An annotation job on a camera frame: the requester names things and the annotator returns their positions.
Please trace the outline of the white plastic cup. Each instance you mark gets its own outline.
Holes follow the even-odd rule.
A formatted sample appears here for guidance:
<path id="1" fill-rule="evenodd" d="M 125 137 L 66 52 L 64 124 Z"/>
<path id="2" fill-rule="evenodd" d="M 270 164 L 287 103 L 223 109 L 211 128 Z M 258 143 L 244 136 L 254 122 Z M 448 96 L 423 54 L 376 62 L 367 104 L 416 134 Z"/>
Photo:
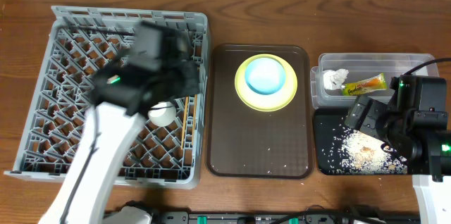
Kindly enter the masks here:
<path id="1" fill-rule="evenodd" d="M 150 121 L 159 127 L 170 125 L 176 117 L 176 108 L 171 102 L 159 102 L 148 112 Z"/>

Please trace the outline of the yellow orange snack wrapper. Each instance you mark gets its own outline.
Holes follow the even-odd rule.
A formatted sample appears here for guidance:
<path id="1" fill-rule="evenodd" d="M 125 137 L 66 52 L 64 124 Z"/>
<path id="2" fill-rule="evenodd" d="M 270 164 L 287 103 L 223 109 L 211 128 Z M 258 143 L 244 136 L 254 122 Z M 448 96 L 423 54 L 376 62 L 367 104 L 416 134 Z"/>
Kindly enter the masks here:
<path id="1" fill-rule="evenodd" d="M 344 96 L 359 96 L 388 88 L 383 73 L 358 82 L 346 83 L 342 86 Z"/>

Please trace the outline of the white tissue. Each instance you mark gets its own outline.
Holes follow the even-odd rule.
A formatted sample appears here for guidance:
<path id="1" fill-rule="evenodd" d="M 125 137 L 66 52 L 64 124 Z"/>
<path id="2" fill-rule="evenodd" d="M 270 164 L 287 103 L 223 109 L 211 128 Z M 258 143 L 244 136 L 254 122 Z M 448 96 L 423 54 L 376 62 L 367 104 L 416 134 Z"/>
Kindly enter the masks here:
<path id="1" fill-rule="evenodd" d="M 344 86 L 349 70 L 325 70 L 323 71 L 323 87 L 326 90 L 337 90 Z"/>

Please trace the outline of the light blue plastic bowl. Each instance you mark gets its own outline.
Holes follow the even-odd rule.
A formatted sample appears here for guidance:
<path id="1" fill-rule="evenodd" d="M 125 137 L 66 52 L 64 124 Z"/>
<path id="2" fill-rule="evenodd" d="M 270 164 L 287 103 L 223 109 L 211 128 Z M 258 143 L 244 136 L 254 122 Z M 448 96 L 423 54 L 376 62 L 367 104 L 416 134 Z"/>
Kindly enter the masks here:
<path id="1" fill-rule="evenodd" d="M 245 70 L 245 82 L 257 94 L 275 94 L 283 87 L 285 79 L 284 67 L 273 58 L 254 59 Z"/>

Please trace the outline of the yellow plastic plate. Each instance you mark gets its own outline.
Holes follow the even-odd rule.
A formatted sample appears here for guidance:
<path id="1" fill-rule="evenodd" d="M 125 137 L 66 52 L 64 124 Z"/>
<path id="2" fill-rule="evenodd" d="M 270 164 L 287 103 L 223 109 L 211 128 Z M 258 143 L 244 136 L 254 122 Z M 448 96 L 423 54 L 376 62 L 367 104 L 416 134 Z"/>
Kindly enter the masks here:
<path id="1" fill-rule="evenodd" d="M 253 92 L 245 82 L 246 67 L 257 58 L 273 58 L 282 64 L 285 69 L 286 79 L 283 87 L 275 94 L 262 95 Z M 287 106 L 297 92 L 297 75 L 293 67 L 283 58 L 274 54 L 257 54 L 244 60 L 235 73 L 235 91 L 241 101 L 248 107 L 257 111 L 272 112 Z"/>

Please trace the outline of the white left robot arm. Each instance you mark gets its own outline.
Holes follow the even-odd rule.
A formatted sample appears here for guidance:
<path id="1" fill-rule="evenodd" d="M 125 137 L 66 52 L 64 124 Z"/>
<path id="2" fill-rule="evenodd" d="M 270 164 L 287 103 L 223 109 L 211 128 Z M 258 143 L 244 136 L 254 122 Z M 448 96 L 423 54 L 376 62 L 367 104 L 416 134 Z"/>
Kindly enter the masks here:
<path id="1" fill-rule="evenodd" d="M 106 203 L 132 142 L 152 117 L 170 125 L 175 100 L 200 92 L 190 37 L 147 21 L 135 41 L 92 76 L 82 139 L 55 200 L 41 223 L 101 223 Z"/>

